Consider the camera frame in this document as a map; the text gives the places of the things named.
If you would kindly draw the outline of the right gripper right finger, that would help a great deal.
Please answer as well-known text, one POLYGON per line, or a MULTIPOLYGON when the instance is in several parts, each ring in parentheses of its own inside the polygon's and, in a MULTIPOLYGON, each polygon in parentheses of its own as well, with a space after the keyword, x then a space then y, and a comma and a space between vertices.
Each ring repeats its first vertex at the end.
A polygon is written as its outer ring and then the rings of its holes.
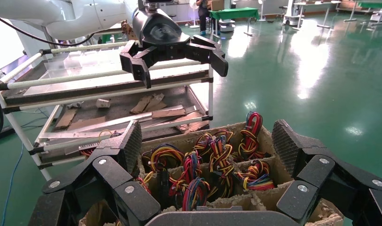
POLYGON ((355 226, 382 226, 382 178, 339 159, 320 140, 302 136, 285 120, 271 138, 293 179, 277 209, 304 225, 320 200, 331 202, 355 226))

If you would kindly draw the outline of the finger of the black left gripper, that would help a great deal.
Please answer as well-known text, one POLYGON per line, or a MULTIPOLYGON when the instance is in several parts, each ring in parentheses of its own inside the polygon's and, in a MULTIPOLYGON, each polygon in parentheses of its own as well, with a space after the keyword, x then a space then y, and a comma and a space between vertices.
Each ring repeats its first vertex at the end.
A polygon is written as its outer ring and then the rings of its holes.
POLYGON ((151 88, 151 75, 149 68, 158 61, 157 47, 140 47, 135 40, 126 43, 119 54, 121 68, 131 73, 134 80, 142 81, 147 89, 151 88))
POLYGON ((228 74, 229 63, 221 45, 211 39, 194 35, 185 47, 185 57, 190 60, 209 64, 221 77, 228 74))

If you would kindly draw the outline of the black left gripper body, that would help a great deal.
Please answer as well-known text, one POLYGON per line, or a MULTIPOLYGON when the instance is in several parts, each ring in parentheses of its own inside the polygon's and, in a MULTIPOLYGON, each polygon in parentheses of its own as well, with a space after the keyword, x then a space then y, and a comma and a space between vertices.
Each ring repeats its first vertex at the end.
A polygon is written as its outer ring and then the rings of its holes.
POLYGON ((185 58, 191 38, 161 9, 136 11, 133 30, 144 49, 155 48, 151 53, 157 61, 185 58))

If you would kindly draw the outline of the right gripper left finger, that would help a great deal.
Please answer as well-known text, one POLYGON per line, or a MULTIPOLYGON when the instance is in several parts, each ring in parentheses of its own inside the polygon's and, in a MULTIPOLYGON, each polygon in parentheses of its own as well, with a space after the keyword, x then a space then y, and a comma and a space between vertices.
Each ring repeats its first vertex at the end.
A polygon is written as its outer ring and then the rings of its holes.
POLYGON ((141 146, 138 121, 131 121, 121 135, 101 141, 84 162, 43 186, 29 225, 76 226, 101 201, 123 225, 146 225, 161 207, 132 176, 141 146))

